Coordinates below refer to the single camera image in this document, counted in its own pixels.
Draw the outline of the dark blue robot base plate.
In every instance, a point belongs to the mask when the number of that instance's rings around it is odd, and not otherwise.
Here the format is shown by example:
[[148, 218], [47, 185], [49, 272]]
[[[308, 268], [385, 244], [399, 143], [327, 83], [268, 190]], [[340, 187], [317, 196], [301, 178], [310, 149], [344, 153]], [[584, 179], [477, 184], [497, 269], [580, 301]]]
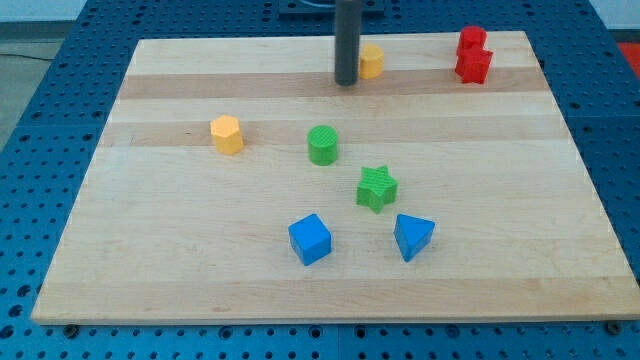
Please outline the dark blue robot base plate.
[[[362, 14], [383, 15], [385, 3], [385, 0], [362, 0]], [[335, 0], [277, 0], [274, 2], [280, 18], [333, 15], [335, 5]]]

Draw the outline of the grey cylindrical robot arm rod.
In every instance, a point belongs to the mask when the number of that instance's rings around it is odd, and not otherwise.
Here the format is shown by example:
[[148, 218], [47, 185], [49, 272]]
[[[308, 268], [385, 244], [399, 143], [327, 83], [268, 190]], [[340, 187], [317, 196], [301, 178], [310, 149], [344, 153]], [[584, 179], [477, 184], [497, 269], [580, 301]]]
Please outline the grey cylindrical robot arm rod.
[[359, 75], [361, 0], [336, 0], [334, 15], [334, 80], [352, 86]]

